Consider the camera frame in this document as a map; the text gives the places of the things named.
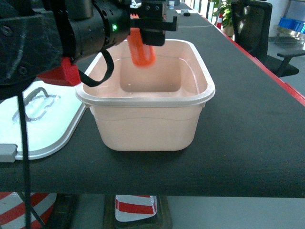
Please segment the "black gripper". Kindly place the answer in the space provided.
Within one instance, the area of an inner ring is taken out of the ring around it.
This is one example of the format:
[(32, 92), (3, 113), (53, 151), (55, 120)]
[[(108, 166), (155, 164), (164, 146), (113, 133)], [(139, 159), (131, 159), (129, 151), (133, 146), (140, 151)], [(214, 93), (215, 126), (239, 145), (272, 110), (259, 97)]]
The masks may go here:
[(120, 44), (131, 29), (140, 31), (140, 40), (145, 45), (163, 46), (165, 32), (178, 29), (177, 17), (167, 21), (165, 0), (142, 0), (141, 5), (132, 8), (131, 0), (94, 0), (93, 5), (100, 13), (105, 33), (105, 47)]

